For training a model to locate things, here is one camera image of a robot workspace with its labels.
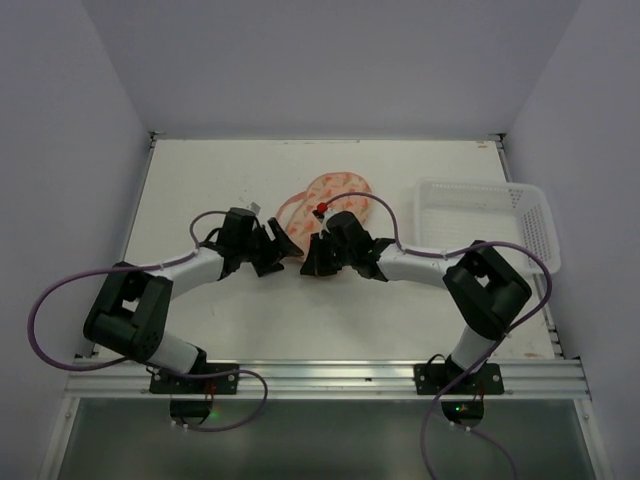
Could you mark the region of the pink patterned mesh laundry bag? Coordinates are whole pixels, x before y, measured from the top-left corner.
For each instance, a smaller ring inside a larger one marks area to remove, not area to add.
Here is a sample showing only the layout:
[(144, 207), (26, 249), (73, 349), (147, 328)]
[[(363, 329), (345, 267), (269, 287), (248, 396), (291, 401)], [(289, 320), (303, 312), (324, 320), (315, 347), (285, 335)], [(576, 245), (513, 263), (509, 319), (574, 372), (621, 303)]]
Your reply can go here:
[(280, 206), (275, 218), (302, 250), (301, 259), (308, 255), (311, 235), (321, 229), (320, 222), (312, 214), (319, 204), (336, 212), (349, 211), (362, 223), (367, 221), (373, 202), (366, 196), (358, 196), (358, 192), (373, 193), (364, 177), (352, 172), (329, 172), (312, 180), (304, 190)]

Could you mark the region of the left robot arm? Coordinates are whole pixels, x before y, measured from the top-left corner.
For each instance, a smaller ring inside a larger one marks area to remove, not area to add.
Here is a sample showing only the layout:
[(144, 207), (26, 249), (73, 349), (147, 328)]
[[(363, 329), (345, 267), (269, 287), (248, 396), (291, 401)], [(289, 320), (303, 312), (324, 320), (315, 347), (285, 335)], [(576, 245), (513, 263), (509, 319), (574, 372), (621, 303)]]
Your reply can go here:
[(84, 322), (84, 337), (139, 364), (200, 375), (206, 353), (166, 330), (171, 302), (227, 278), (244, 263), (263, 277), (283, 270), (283, 259), (303, 255), (276, 219), (262, 225), (253, 211), (236, 207), (224, 213), (220, 227), (194, 242), (186, 256), (158, 265), (112, 267)]

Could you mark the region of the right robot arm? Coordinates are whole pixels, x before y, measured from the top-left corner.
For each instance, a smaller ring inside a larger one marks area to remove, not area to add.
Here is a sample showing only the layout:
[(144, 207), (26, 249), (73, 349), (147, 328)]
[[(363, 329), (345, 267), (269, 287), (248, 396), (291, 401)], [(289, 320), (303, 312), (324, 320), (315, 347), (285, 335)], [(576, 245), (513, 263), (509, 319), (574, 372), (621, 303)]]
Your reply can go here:
[(324, 206), (312, 212), (321, 229), (310, 237), (300, 273), (326, 277), (350, 267), (365, 279), (408, 281), (442, 288), (458, 308), (466, 326), (447, 357), (459, 373), (477, 371), (475, 362), (501, 340), (532, 296), (526, 280), (493, 247), (472, 245), (458, 260), (406, 253), (391, 238), (373, 238), (350, 211)]

